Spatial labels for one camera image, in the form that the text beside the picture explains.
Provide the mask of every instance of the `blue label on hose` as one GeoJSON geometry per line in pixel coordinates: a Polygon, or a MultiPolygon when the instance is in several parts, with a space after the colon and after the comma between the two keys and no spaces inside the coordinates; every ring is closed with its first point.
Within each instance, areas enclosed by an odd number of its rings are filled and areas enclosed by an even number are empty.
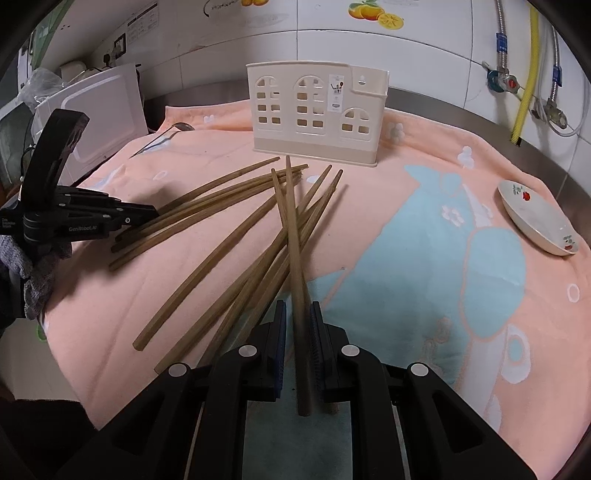
{"type": "Polygon", "coordinates": [[[554,71],[552,72],[552,81],[556,82],[559,87],[562,87],[562,67],[554,65],[554,71]]]}
{"type": "Polygon", "coordinates": [[[503,33],[496,34],[496,50],[507,53],[507,35],[503,33]]]}

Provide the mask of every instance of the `metal spoon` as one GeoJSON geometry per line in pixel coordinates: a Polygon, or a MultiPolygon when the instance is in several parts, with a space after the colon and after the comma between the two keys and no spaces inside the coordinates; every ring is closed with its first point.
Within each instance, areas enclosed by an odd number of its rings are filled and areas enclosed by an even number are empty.
{"type": "MultiPolygon", "coordinates": [[[[131,155],[130,158],[135,157],[136,155],[143,153],[144,151],[146,151],[150,145],[152,143],[154,143],[156,140],[158,140],[160,137],[163,137],[166,133],[168,133],[170,130],[172,130],[174,127],[178,128],[179,131],[181,132],[192,132],[193,130],[195,130],[193,128],[192,125],[189,125],[185,122],[177,122],[175,124],[172,124],[169,128],[167,128],[164,132],[162,132],[159,136],[157,136],[156,138],[154,138],[153,140],[151,140],[147,145],[143,146],[142,148],[140,148],[136,153],[134,153],[133,155],[131,155]]],[[[178,132],[173,133],[170,138],[174,137],[175,134],[177,134],[178,132]]]]}

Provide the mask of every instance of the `gloved hand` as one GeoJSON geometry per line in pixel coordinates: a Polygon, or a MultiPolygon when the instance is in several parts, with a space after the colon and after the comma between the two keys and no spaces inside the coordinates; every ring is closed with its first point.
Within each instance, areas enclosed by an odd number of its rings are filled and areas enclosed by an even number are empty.
{"type": "Polygon", "coordinates": [[[0,275],[8,278],[8,271],[17,273],[24,284],[25,317],[34,320],[51,296],[55,270],[60,260],[72,256],[72,244],[54,244],[51,251],[33,262],[11,236],[0,235],[0,275]]]}

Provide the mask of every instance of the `printed notice on wall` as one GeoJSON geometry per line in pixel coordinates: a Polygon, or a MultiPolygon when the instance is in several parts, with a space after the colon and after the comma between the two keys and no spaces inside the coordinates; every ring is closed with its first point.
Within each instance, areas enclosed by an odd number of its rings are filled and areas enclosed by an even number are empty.
{"type": "Polygon", "coordinates": [[[127,43],[131,44],[158,26],[158,2],[151,4],[127,22],[127,43]]]}
{"type": "Polygon", "coordinates": [[[341,113],[343,111],[344,75],[329,75],[329,92],[327,95],[327,110],[341,113]]]}

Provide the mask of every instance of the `white floor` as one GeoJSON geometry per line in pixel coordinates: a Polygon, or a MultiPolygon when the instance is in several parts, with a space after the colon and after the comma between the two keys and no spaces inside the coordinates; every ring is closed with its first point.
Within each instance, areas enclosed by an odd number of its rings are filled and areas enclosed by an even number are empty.
{"type": "Polygon", "coordinates": [[[0,379],[15,398],[77,400],[31,320],[16,320],[0,339],[0,379]]]}

